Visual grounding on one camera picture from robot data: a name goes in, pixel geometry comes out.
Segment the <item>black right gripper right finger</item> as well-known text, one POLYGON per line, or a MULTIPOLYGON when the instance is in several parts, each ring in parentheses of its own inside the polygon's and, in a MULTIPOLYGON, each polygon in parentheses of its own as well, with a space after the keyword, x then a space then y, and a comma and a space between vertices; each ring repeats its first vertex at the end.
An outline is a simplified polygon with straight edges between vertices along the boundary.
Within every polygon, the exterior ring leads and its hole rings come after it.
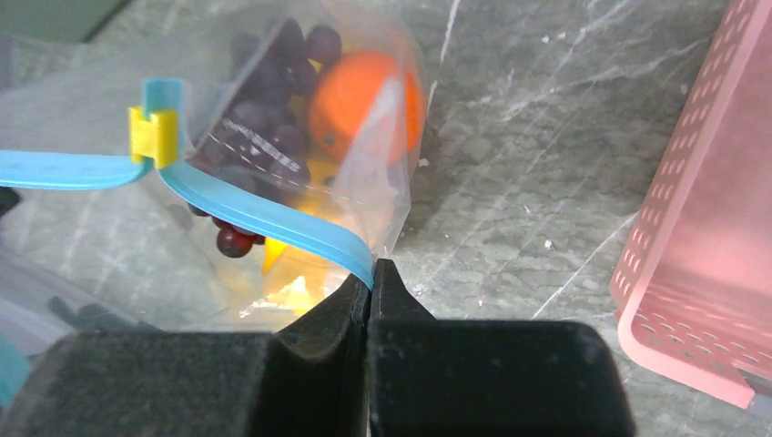
POLYGON ((592 327, 438 320, 378 261, 368 323, 375 436, 633 436, 613 354, 592 327))

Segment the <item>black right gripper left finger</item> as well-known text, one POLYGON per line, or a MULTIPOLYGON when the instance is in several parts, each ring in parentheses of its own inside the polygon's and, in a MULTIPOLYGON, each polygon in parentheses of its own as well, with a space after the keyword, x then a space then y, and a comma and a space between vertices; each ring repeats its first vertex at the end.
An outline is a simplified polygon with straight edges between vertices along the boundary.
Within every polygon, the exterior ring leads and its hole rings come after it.
POLYGON ((275 332, 79 332, 36 362, 4 436, 339 436, 370 293, 349 278, 275 332))

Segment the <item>yellow bell pepper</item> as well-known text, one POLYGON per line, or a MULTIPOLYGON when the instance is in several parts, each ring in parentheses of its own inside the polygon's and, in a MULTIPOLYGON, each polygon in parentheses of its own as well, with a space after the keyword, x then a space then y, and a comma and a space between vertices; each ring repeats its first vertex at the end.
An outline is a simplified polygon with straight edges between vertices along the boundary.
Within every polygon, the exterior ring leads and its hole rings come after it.
MULTIPOLYGON (((327 193, 337 175, 338 165, 322 158, 311 158, 308 165, 311 187, 293 206, 315 218, 339 225, 339 205, 327 193)), ((261 276, 263 297, 239 312, 242 319, 261 308, 290 310, 301 316, 342 285, 349 272, 320 255, 267 238, 261 276)))

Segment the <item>clear zip top bag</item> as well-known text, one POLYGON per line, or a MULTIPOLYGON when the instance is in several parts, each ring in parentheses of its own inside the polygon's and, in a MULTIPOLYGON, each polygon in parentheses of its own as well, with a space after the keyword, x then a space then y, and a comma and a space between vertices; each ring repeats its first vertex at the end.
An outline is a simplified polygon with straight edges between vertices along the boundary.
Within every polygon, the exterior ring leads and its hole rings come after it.
POLYGON ((265 1, 1 95, 1 405, 78 331, 278 330, 407 217, 422 58, 380 1, 265 1))

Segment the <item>orange fruit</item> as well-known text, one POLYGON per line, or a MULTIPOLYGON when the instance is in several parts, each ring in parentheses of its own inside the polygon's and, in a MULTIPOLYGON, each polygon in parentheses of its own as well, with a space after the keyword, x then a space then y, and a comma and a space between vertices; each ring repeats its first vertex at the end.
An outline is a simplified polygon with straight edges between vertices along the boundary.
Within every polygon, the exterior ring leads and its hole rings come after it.
POLYGON ((390 160, 414 152, 419 147, 425 121, 422 86, 416 75, 398 66, 394 57, 370 49, 346 53, 321 79, 306 115, 307 130, 314 143, 331 158, 345 158, 385 80, 392 75, 406 80, 406 145, 394 145, 390 160))

